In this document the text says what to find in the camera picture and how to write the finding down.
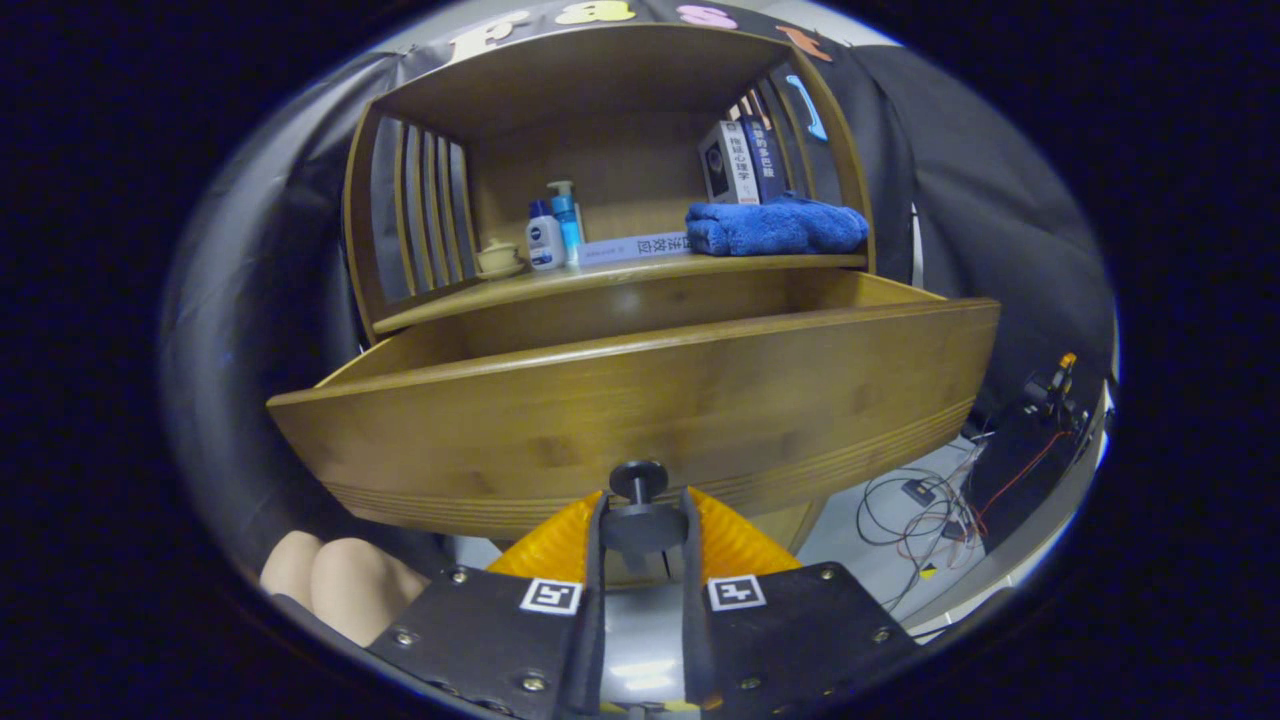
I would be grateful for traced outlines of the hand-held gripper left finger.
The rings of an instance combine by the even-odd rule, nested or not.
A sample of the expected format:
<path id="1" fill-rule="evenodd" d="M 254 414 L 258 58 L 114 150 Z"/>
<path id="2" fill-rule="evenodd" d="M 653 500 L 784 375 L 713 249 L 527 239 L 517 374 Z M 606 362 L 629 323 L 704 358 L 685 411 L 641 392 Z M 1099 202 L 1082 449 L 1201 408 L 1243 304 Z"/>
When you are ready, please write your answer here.
<path id="1" fill-rule="evenodd" d="M 479 717 L 594 716 L 605 643 L 602 492 L 573 501 L 489 569 L 452 565 L 370 644 L 412 687 Z"/>

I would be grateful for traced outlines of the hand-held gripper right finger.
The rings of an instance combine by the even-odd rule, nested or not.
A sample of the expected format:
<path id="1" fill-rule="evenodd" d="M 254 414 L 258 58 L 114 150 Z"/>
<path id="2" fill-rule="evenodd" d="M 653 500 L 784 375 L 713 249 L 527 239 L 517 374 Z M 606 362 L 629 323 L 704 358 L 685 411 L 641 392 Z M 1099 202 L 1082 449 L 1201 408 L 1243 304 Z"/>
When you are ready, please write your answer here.
<path id="1" fill-rule="evenodd" d="M 705 716 L 827 716 L 919 644 L 838 562 L 804 565 L 726 503 L 680 498 L 685 698 Z"/>

